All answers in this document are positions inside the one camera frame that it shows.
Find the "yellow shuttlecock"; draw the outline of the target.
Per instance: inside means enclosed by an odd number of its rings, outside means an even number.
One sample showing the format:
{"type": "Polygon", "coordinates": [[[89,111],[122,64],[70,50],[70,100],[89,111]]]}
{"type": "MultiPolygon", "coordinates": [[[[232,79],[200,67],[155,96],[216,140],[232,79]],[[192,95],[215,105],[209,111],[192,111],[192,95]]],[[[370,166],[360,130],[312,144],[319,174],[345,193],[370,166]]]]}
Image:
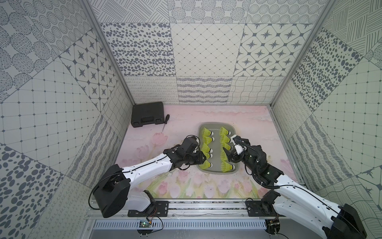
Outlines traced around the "yellow shuttlecock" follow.
{"type": "Polygon", "coordinates": [[[230,143],[231,139],[227,135],[221,135],[220,136],[220,142],[221,143],[230,143]]]}
{"type": "Polygon", "coordinates": [[[210,159],[212,157],[212,153],[203,152],[203,154],[205,155],[206,159],[210,159]]]}
{"type": "Polygon", "coordinates": [[[231,135],[231,131],[229,131],[228,129],[226,129],[225,127],[222,126],[219,129],[219,135],[222,135],[222,136],[231,135]]]}
{"type": "Polygon", "coordinates": [[[214,137],[211,136],[202,136],[203,143],[206,145],[210,144],[211,142],[214,141],[214,137]]]}
{"type": "Polygon", "coordinates": [[[212,167],[212,163],[210,163],[208,160],[205,160],[203,164],[199,165],[199,168],[201,170],[207,170],[212,167]]]}
{"type": "Polygon", "coordinates": [[[203,146],[202,146],[202,152],[212,153],[213,150],[206,143],[204,143],[203,146]]]}
{"type": "Polygon", "coordinates": [[[222,146],[222,148],[225,148],[225,149],[227,149],[227,150],[231,150],[231,149],[232,149],[232,146],[229,145],[228,143],[225,143],[225,142],[222,143],[221,146],[222,146]]]}
{"type": "Polygon", "coordinates": [[[207,129],[205,127],[202,129],[202,136],[213,136],[213,135],[214,135],[214,133],[212,131],[210,131],[209,129],[207,129]]]}
{"type": "Polygon", "coordinates": [[[233,164],[230,164],[228,161],[222,161],[221,162],[221,172],[227,173],[235,170],[235,166],[233,164]]]}

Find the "grey plastic storage box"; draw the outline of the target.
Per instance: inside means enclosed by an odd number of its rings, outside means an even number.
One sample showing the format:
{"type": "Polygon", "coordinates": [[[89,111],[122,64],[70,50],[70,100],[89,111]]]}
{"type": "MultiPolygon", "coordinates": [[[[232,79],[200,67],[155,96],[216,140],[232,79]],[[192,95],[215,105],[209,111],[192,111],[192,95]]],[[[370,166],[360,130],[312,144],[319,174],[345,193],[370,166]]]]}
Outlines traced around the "grey plastic storage box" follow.
{"type": "Polygon", "coordinates": [[[214,141],[211,142],[210,144],[208,144],[208,146],[213,150],[212,157],[210,159],[206,159],[210,163],[212,163],[212,167],[207,169],[207,170],[201,170],[198,167],[202,172],[211,173],[211,174],[233,174],[236,171],[238,171],[238,169],[239,169],[238,164],[229,162],[227,159],[227,156],[224,154],[224,150],[223,150],[224,148],[222,148],[222,146],[221,146],[222,143],[220,142],[220,135],[219,135],[219,129],[222,126],[225,127],[226,129],[228,129],[229,131],[231,131],[231,135],[228,135],[229,138],[235,134],[235,128],[229,124],[226,124],[226,123],[205,122],[205,123],[201,124],[199,127],[198,137],[201,140],[201,150],[202,150],[202,146],[204,144],[203,140],[202,140],[202,129],[205,127],[214,133],[214,135],[212,136],[212,137],[214,137],[214,141]],[[235,166],[235,170],[233,170],[231,172],[227,172],[227,173],[222,173],[221,172],[221,162],[222,161],[228,161],[230,164],[233,164],[235,166]]]}

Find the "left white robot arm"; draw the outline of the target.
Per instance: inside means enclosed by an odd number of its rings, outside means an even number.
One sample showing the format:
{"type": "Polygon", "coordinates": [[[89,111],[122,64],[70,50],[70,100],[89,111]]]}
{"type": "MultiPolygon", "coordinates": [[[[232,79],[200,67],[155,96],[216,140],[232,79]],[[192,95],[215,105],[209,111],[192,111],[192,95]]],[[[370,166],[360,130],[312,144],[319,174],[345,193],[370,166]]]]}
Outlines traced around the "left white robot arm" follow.
{"type": "Polygon", "coordinates": [[[165,149],[163,153],[143,163],[121,168],[111,166],[92,190],[98,209],[104,218],[110,218],[122,209],[154,215],[157,203],[150,192],[130,192],[140,183],[182,169],[183,165],[202,165],[206,157],[201,151],[200,139],[195,135],[187,136],[182,144],[165,149]]]}

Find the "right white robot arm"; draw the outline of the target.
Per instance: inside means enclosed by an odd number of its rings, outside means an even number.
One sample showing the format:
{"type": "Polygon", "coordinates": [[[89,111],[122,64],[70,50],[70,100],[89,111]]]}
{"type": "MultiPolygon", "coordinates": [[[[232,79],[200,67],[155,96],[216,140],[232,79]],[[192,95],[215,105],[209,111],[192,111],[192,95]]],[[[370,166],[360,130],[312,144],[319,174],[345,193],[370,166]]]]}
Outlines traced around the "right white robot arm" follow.
{"type": "Polygon", "coordinates": [[[252,178],[268,189],[262,198],[266,209],[286,216],[315,232],[323,239],[365,239],[367,232],[355,208],[340,206],[302,187],[278,168],[267,162],[260,145],[233,135],[231,150],[225,150],[230,162],[242,162],[252,178]]]}

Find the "black plastic tool case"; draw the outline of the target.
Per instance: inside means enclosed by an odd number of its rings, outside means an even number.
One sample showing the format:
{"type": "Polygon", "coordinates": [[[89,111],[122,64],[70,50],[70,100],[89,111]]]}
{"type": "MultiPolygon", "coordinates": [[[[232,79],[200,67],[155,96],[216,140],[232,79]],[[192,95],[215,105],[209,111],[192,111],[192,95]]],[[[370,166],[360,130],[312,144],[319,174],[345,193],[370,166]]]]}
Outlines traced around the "black plastic tool case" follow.
{"type": "Polygon", "coordinates": [[[164,104],[162,102],[133,105],[131,116],[131,125],[133,127],[163,124],[164,122],[164,104]]]}

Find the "small green circuit board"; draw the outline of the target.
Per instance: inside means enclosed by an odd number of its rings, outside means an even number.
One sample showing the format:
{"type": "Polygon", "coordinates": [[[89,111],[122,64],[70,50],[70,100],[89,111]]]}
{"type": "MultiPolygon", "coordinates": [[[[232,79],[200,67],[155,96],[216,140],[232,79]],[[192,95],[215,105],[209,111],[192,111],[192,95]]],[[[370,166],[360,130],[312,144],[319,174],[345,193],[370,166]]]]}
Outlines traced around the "small green circuit board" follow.
{"type": "Polygon", "coordinates": [[[140,230],[149,230],[149,229],[152,229],[152,225],[148,221],[140,220],[138,229],[140,229],[140,230]]]}

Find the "black handled screwdriver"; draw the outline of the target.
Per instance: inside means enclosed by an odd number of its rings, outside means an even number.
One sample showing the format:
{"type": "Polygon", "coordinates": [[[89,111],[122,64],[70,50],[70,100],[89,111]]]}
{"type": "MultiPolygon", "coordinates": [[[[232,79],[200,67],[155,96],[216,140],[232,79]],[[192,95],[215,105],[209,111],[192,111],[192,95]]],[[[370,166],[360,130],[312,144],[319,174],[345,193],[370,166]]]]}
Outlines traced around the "black handled screwdriver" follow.
{"type": "Polygon", "coordinates": [[[165,121],[164,121],[164,125],[163,125],[163,128],[162,128],[162,131],[164,130],[165,126],[167,125],[167,123],[169,121],[169,118],[170,118],[170,115],[167,114],[166,117],[165,117],[165,121]]]}

